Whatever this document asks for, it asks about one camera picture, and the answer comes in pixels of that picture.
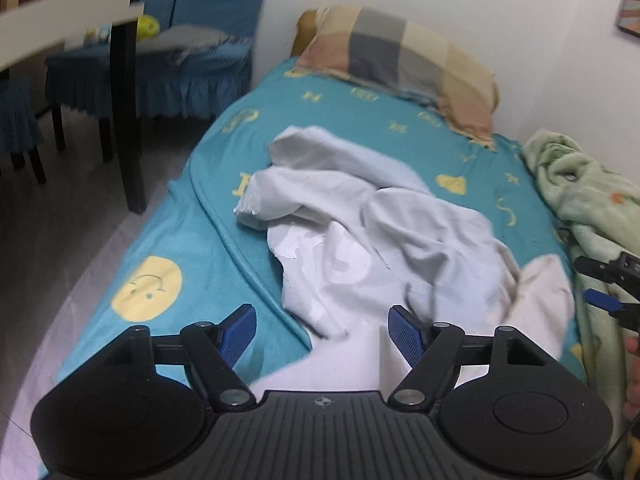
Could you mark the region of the right hand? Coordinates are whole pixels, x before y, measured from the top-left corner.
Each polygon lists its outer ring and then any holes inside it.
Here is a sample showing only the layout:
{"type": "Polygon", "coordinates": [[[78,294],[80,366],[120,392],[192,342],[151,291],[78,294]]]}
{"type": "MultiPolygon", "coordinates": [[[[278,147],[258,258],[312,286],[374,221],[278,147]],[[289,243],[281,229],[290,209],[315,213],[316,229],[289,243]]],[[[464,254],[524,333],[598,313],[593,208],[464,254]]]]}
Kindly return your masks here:
{"type": "Polygon", "coordinates": [[[625,340],[625,349],[631,355],[632,362],[628,372],[628,386],[623,413],[628,420],[633,420],[640,410],[640,353],[639,338],[628,337],[625,340]]]}

